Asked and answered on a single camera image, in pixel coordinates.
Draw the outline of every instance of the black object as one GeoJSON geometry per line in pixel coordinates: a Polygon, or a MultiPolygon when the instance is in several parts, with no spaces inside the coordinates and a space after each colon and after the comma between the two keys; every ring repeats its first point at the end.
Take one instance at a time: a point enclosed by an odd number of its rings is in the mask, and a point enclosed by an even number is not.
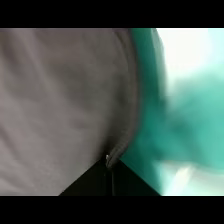
{"type": "Polygon", "coordinates": [[[99,161],[60,196],[159,196],[149,185],[119,161],[108,170],[99,161]]]}

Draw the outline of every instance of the gray garment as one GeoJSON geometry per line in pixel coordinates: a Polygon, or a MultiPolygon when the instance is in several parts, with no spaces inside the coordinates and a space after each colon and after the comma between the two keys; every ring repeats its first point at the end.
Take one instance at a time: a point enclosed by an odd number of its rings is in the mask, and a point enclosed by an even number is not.
{"type": "Polygon", "coordinates": [[[132,47],[127,29],[0,29],[0,195],[59,195],[113,147],[132,47]]]}

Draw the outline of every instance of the gray cloth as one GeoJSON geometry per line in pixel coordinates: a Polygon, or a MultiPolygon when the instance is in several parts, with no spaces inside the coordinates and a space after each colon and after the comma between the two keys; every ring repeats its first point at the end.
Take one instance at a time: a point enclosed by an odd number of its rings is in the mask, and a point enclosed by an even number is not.
{"type": "Polygon", "coordinates": [[[0,195],[58,195],[113,147],[133,61],[127,29],[0,29],[0,195]]]}

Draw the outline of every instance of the zipper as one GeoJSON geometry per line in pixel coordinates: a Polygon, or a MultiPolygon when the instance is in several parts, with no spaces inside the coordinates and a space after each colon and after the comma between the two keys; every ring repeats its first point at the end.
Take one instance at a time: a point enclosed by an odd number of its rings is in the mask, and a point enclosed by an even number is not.
{"type": "Polygon", "coordinates": [[[111,169],[113,165],[119,160],[121,155],[124,153],[125,149],[128,147],[129,143],[131,142],[136,127],[137,127],[137,114],[138,114],[138,72],[137,72],[137,51],[135,49],[134,41],[132,39],[131,31],[129,31],[130,35],[130,45],[132,46],[131,52],[125,52],[128,63],[128,70],[130,74],[129,79],[129,94],[128,97],[131,99],[130,101],[130,111],[129,111],[129,122],[128,125],[125,127],[123,134],[117,144],[113,147],[109,154],[106,155],[106,167],[111,169]],[[129,54],[131,53],[134,55],[132,60],[129,60],[129,54]]]}

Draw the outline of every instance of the gray fabric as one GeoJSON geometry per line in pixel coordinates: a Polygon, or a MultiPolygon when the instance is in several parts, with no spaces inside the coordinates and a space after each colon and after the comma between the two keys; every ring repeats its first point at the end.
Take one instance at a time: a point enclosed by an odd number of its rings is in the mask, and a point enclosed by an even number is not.
{"type": "Polygon", "coordinates": [[[122,36],[0,29],[0,195],[58,195],[113,147],[130,109],[122,36]]]}

